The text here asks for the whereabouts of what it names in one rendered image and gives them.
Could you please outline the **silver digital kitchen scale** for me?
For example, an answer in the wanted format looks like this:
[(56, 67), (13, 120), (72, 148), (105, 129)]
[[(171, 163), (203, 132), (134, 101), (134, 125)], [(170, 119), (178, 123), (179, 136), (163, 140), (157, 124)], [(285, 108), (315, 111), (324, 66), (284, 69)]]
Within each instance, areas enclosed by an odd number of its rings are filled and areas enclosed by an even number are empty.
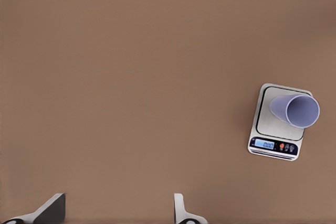
[(272, 83), (261, 86), (248, 141), (250, 153), (288, 161), (299, 157), (305, 130), (278, 119), (269, 106), (276, 97), (300, 94), (312, 96), (310, 91), (303, 89)]

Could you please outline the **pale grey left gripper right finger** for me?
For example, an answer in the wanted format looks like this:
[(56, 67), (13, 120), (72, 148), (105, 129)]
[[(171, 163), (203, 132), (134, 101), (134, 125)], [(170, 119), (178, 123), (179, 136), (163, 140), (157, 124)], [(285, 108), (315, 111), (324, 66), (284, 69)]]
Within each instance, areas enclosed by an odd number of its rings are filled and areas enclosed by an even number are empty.
[(183, 195), (174, 193), (174, 224), (208, 224), (208, 221), (202, 216), (187, 212)]

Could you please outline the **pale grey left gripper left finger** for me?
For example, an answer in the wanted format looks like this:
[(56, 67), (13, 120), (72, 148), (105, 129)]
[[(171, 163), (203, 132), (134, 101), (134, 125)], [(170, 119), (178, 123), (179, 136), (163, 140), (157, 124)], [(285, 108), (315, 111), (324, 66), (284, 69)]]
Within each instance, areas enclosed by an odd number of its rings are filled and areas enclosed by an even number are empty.
[(57, 193), (37, 210), (8, 219), (1, 224), (63, 224), (66, 216), (66, 194)]

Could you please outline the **lavender plastic cup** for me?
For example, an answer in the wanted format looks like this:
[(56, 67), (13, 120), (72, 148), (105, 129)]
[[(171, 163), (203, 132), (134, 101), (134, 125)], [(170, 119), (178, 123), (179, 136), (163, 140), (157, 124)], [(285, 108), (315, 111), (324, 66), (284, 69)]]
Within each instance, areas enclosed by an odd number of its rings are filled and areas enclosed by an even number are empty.
[(318, 101), (310, 95), (283, 95), (271, 100), (271, 113), (279, 120), (300, 129), (314, 125), (320, 115)]

